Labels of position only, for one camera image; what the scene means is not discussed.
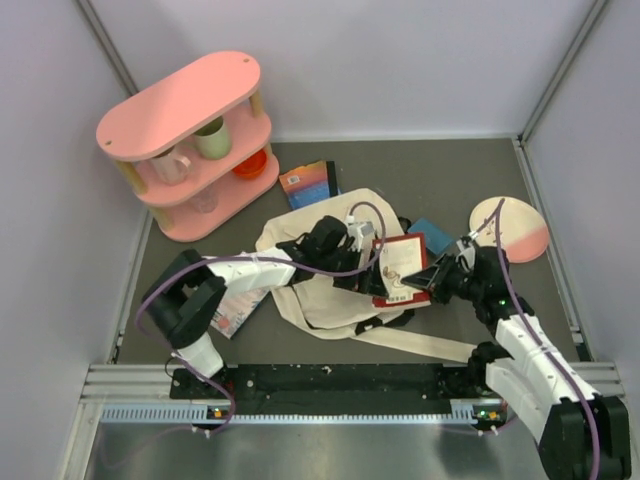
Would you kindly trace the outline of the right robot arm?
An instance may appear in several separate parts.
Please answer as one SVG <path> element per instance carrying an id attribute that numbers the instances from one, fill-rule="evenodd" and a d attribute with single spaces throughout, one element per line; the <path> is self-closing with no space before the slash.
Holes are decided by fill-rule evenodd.
<path id="1" fill-rule="evenodd" d="M 628 410 L 585 381 L 544 333 L 514 289 L 503 249 L 474 245 L 445 254 L 403 284 L 440 304 L 470 302 L 493 339 L 478 345 L 466 380 L 476 394 L 495 392 L 527 427 L 550 479 L 628 479 Z"/>

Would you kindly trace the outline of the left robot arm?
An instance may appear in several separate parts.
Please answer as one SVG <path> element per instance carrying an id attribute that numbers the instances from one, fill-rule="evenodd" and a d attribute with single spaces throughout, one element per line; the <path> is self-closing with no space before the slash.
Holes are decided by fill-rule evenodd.
<path id="1" fill-rule="evenodd" d="M 192 370 L 194 387 L 216 396 L 226 387 L 227 374 L 208 328 L 222 300 L 295 285 L 316 274 L 352 284 L 377 261 L 363 256 L 375 236 L 369 221 L 325 216 L 310 232 L 260 252 L 204 257 L 187 250 L 145 294 L 140 311 L 150 316 L 172 356 Z"/>

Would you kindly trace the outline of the cream canvas backpack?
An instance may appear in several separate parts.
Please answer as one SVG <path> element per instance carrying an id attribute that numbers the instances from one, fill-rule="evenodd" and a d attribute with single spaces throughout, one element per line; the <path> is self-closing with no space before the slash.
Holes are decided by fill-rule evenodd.
<path id="1" fill-rule="evenodd" d="M 384 225 L 387 237 L 402 234 L 391 205 L 374 191 L 361 188 L 268 220 L 255 247 L 266 251 L 279 242 L 294 240 L 326 215 L 341 221 L 353 216 L 371 222 L 376 229 Z M 324 275 L 274 289 L 272 297 L 284 320 L 324 341 L 351 339 L 460 363 L 474 349 L 472 344 L 392 328 L 390 322 L 399 318 L 401 307 L 378 309 L 371 297 L 335 288 L 333 280 Z"/>

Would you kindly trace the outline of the red cream book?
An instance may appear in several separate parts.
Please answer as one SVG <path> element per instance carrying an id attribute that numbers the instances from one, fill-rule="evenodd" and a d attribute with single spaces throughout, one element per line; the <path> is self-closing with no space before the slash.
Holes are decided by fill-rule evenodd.
<path id="1" fill-rule="evenodd" d="M 427 267 L 427 252 L 422 233 L 410 233 L 385 240 L 378 259 L 384 296 L 374 296 L 372 303 L 378 309 L 423 307 L 431 304 L 429 294 L 402 283 L 404 277 Z"/>

